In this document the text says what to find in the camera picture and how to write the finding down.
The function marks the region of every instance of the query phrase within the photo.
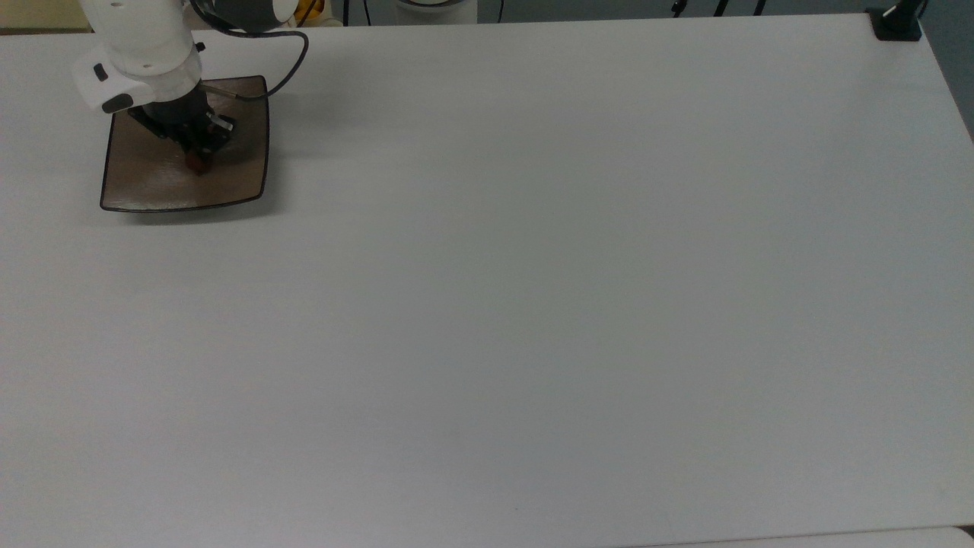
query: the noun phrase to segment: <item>black stand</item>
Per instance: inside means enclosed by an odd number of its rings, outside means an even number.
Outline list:
[[[919,29],[917,8],[922,0],[900,0],[890,10],[870,8],[866,10],[873,23],[876,37],[885,42],[917,42],[923,33]]]

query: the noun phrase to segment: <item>yellow object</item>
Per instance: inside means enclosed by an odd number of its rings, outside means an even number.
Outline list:
[[[298,7],[294,9],[294,21],[300,22],[304,17],[308,7],[315,3],[305,20],[305,26],[341,26],[342,22],[336,19],[331,13],[331,0],[299,0]]]
[[[0,34],[91,31],[77,0],[0,0]]]

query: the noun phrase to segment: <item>white cylindrical object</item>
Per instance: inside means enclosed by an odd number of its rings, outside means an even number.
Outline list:
[[[477,0],[395,0],[396,24],[476,24]]]
[[[112,64],[132,76],[158,76],[184,64],[193,35],[179,0],[81,0]]]
[[[294,15],[294,10],[298,7],[298,0],[273,0],[272,6],[274,6],[274,17],[278,18],[280,22],[285,22]]]

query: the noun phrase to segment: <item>white tabletop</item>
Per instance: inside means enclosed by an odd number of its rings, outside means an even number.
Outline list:
[[[925,40],[311,35],[267,194],[191,215],[98,208],[93,36],[0,39],[3,546],[974,522],[974,147]],[[198,38],[207,77],[298,48]]]

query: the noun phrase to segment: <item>black button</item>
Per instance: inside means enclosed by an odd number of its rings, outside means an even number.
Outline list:
[[[108,79],[108,73],[105,72],[105,67],[101,66],[101,63],[94,66],[94,75],[98,77],[99,82],[104,82]]]
[[[133,104],[135,104],[135,101],[131,100],[131,96],[129,94],[121,94],[104,102],[101,105],[101,110],[103,110],[105,114],[111,114],[112,112],[118,112],[123,108],[129,108]]]

